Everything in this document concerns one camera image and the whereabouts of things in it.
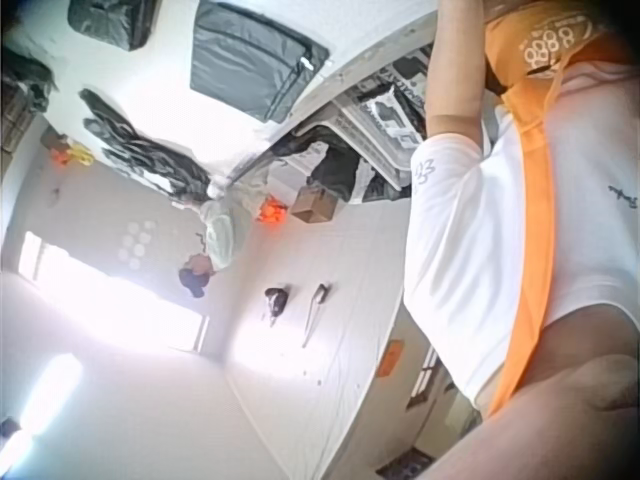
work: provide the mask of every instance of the gray bag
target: gray bag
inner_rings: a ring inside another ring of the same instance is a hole
[[[157,0],[71,0],[68,21],[76,32],[123,50],[142,47],[151,34]]]
[[[329,51],[262,15],[201,0],[191,88],[262,122],[285,120]]]

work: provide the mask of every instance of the white t-shirt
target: white t-shirt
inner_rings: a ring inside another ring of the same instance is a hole
[[[200,207],[207,227],[207,254],[216,272],[227,268],[242,250],[253,220],[267,198],[268,166],[264,165],[233,185],[220,198]]]
[[[545,120],[556,193],[547,325],[602,303],[638,324],[637,78],[610,64],[575,65]],[[511,115],[503,109],[486,160],[468,138],[444,134],[416,151],[412,170],[405,303],[475,401],[504,363],[520,297],[524,180]]]

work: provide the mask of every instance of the person in white shirt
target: person in white shirt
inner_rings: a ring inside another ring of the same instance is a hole
[[[242,250],[267,198],[267,175],[268,168],[263,166],[228,190],[211,191],[215,198],[201,205],[184,200],[206,226],[205,253],[189,257],[178,272],[180,283],[195,298],[204,297],[211,277],[228,268]]]
[[[520,300],[521,138],[499,107],[482,154],[482,0],[440,0],[428,140],[412,160],[405,303],[486,417]],[[555,186],[545,328],[515,396],[425,479],[604,479],[640,473],[637,70],[568,67],[544,119]]]

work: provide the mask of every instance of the dark cap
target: dark cap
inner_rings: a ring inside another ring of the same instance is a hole
[[[196,275],[190,268],[182,268],[178,272],[180,283],[187,287],[195,298],[204,297],[204,287],[209,283],[210,276],[206,273]]]

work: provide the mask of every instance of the bright window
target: bright window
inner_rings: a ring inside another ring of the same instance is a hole
[[[440,362],[438,354],[433,347],[429,347],[427,357],[425,358],[420,374],[418,375],[418,380],[411,392],[411,398],[409,398],[407,410],[425,403],[429,399],[429,394],[431,393],[431,388],[433,387],[433,382],[439,368]]]
[[[102,340],[134,349],[199,350],[207,317],[110,277],[27,232],[19,272]]]

